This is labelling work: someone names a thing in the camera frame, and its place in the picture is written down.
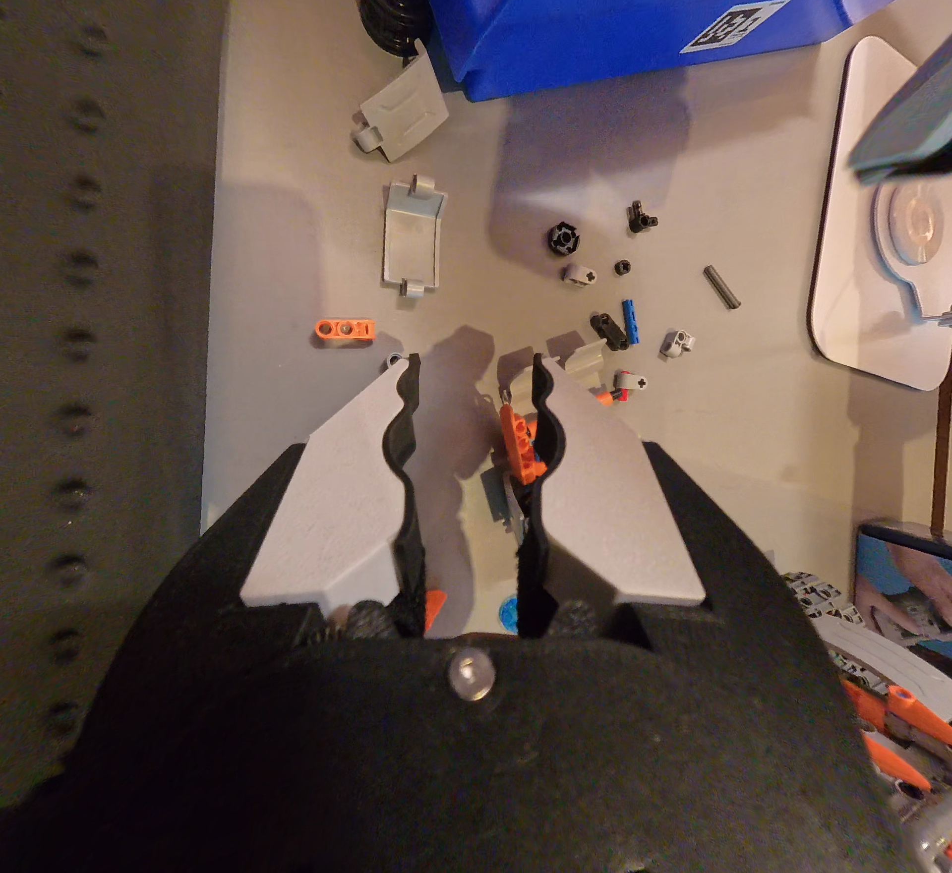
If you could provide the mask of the grey black brick model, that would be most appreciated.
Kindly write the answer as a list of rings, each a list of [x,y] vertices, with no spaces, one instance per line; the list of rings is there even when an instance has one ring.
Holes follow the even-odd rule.
[[[909,721],[910,706],[890,714],[900,689],[950,724],[950,674],[943,657],[922,658],[913,647],[869,628],[860,610],[831,583],[808,572],[786,572],[783,581],[825,644],[837,668],[853,715],[890,805],[906,826],[950,819],[950,742]]]

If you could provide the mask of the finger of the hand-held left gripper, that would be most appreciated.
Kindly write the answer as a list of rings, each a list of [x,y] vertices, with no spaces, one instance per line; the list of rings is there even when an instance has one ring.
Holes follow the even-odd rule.
[[[876,114],[848,166],[862,184],[950,175],[950,36]]]

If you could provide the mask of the short dark grey axle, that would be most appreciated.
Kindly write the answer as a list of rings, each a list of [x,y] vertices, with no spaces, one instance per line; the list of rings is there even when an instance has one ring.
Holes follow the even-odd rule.
[[[732,288],[721,277],[720,272],[714,266],[704,267],[703,274],[713,291],[718,295],[725,308],[736,310],[741,308],[742,303],[738,296],[732,291]]]

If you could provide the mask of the black foam mat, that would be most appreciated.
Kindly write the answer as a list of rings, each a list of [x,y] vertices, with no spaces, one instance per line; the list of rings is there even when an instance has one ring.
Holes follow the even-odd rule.
[[[228,0],[1,0],[2,807],[200,526]]]

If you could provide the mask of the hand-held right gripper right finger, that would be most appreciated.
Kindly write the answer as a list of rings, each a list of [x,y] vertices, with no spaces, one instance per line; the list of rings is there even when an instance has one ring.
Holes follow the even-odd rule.
[[[565,604],[581,604],[596,634],[623,605],[702,605],[706,589],[636,431],[541,353],[531,401],[545,471],[518,549],[518,634],[543,636]]]

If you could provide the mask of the grey ridged panel piece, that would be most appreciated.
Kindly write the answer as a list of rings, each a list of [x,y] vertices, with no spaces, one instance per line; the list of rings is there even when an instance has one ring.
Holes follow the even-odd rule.
[[[363,153],[380,151],[394,163],[432,135],[448,118],[444,94],[420,38],[415,57],[383,90],[359,108],[351,138]]]

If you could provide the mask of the light blue metal stand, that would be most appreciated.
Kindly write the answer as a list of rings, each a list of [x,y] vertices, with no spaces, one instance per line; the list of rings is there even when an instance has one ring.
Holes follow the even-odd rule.
[[[951,325],[951,186],[946,177],[881,184],[873,233],[889,275],[909,295],[915,316]]]

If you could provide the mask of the picture box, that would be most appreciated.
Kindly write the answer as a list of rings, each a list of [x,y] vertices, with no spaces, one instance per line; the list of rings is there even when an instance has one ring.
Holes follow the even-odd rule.
[[[950,531],[862,523],[854,565],[854,602],[869,629],[903,648],[951,657]]]

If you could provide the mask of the grey orange brick assembly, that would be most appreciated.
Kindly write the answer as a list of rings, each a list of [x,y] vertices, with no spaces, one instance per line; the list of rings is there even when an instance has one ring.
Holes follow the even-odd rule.
[[[503,449],[491,455],[491,466],[482,473],[482,487],[494,522],[504,524],[521,546],[528,525],[531,486],[544,475],[546,464],[536,450],[538,412],[532,400],[533,353],[517,363],[506,387],[502,388],[499,425]],[[569,376],[610,406],[613,397],[601,380],[604,343],[585,344],[565,358]]]

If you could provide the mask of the grey hollow panel piece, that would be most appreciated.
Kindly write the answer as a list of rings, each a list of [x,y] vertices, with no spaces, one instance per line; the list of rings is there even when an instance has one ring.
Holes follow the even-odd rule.
[[[415,175],[393,181],[384,214],[383,282],[400,296],[420,300],[440,284],[441,225],[447,195],[435,181]]]

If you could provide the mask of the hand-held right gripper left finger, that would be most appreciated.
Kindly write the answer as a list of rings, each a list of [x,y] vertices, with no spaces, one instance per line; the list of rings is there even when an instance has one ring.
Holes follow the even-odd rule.
[[[244,580],[244,606],[362,602],[402,634],[425,629],[425,554],[407,464],[416,449],[419,354],[398,359],[314,431]]]

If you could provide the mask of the white board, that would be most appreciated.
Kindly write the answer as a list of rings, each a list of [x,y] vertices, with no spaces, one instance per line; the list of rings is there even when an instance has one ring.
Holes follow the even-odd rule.
[[[934,391],[950,363],[950,327],[915,316],[908,293],[887,272],[873,233],[876,189],[905,178],[863,185],[847,162],[876,114],[914,72],[911,61],[876,36],[861,39],[846,60],[808,325],[827,360]]]

